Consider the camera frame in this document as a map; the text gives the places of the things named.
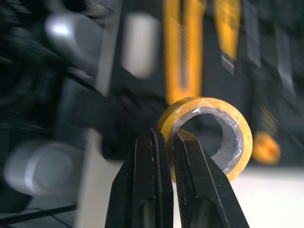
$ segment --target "roll of tape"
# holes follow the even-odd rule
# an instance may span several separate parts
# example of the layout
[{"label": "roll of tape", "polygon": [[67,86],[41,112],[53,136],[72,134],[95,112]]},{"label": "roll of tape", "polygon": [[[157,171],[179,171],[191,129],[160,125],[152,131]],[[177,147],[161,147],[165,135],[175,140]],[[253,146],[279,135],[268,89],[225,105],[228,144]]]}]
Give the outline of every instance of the roll of tape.
[{"label": "roll of tape", "polygon": [[171,105],[161,116],[158,130],[168,146],[171,177],[175,181],[173,141],[176,132],[189,119],[199,114],[212,114],[221,124],[221,148],[212,156],[214,162],[232,181],[247,165],[252,152],[252,134],[243,115],[232,105],[209,97],[188,97]]}]

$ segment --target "white surface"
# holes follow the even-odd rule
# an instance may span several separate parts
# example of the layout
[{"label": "white surface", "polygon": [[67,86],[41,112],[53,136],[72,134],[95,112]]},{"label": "white surface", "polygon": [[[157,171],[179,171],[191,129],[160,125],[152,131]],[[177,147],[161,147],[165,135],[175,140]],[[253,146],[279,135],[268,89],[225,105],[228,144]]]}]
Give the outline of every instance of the white surface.
[{"label": "white surface", "polygon": [[303,228],[304,170],[244,170],[231,183],[251,228]]},{"label": "white surface", "polygon": [[121,163],[107,162],[100,154],[101,136],[89,130],[76,228],[102,228],[108,210],[112,182]]},{"label": "white surface", "polygon": [[[91,130],[76,228],[105,225],[111,185],[121,164],[107,162],[99,148],[100,136]],[[245,169],[231,185],[251,228],[304,228],[304,170]],[[175,194],[174,228],[180,227]]]}]

